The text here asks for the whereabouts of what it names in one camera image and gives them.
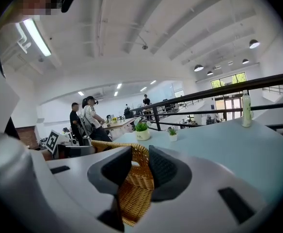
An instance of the white bottle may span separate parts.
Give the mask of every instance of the white bottle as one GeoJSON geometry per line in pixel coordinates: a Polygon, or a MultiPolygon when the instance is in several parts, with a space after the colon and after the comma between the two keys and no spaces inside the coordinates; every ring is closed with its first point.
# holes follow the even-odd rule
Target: white bottle
{"type": "Polygon", "coordinates": [[[248,95],[247,90],[243,91],[243,127],[250,127],[252,124],[252,116],[251,116],[251,99],[248,95]]]}

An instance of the green trees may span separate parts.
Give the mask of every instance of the green trees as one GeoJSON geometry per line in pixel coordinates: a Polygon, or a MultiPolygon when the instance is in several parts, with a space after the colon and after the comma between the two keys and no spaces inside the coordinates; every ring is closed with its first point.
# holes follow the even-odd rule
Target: green trees
{"type": "MultiPolygon", "coordinates": [[[[232,76],[232,84],[240,83],[240,82],[244,82],[244,81],[247,81],[246,75],[245,75],[244,72],[232,76]]],[[[224,85],[225,85],[225,82],[221,81],[220,79],[214,80],[214,81],[211,82],[211,86],[213,88],[221,87],[221,86],[224,86],[224,85]]]]}

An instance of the doorway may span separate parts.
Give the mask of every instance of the doorway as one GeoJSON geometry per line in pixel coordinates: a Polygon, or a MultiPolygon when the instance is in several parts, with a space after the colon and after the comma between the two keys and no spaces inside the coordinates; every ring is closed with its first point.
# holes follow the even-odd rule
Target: doorway
{"type": "MultiPolygon", "coordinates": [[[[226,109],[242,108],[241,98],[224,100],[226,109]]],[[[232,120],[242,116],[241,111],[227,112],[226,120],[232,120]]]]}

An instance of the potted plant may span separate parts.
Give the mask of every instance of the potted plant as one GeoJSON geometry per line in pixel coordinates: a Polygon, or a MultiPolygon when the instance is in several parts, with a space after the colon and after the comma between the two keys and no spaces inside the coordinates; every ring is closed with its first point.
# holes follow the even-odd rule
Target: potted plant
{"type": "Polygon", "coordinates": [[[150,132],[148,130],[148,126],[151,125],[150,122],[147,122],[147,123],[142,122],[142,119],[138,117],[135,119],[134,125],[135,125],[135,130],[136,130],[135,134],[136,134],[137,140],[145,141],[150,138],[150,132]]]}
{"type": "Polygon", "coordinates": [[[169,133],[169,138],[171,142],[177,141],[177,129],[175,127],[169,128],[167,132],[169,133]]]}
{"type": "Polygon", "coordinates": [[[116,123],[118,121],[118,119],[116,117],[111,119],[112,123],[116,123]]]}

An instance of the white flower pot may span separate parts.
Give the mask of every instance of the white flower pot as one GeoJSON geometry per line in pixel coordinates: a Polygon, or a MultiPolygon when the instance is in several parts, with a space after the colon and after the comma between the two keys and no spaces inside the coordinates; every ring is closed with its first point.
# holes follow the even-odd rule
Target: white flower pot
{"type": "Polygon", "coordinates": [[[169,135],[169,138],[171,142],[177,141],[177,135],[169,135]]]}
{"type": "Polygon", "coordinates": [[[139,141],[145,141],[150,138],[150,132],[148,129],[145,131],[135,131],[135,134],[136,134],[137,140],[139,141]]]}

